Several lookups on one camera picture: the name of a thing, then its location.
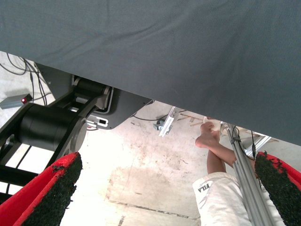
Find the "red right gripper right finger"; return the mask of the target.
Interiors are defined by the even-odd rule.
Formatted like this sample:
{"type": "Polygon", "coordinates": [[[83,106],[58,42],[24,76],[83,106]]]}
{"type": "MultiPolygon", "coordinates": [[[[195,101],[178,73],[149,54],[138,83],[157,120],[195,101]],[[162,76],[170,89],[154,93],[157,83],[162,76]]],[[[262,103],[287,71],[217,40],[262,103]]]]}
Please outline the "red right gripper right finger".
{"type": "Polygon", "coordinates": [[[258,152],[255,172],[283,222],[287,226],[301,224],[301,173],[267,152],[258,152]]]}

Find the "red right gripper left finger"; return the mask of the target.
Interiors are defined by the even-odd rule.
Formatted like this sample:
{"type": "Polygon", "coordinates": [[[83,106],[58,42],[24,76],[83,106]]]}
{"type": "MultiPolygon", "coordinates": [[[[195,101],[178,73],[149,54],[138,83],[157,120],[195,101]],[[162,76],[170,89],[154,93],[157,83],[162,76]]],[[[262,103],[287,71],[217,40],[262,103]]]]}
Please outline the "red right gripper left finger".
{"type": "Polygon", "coordinates": [[[2,226],[58,226],[82,170],[80,153],[61,157],[0,206],[2,226]]]}

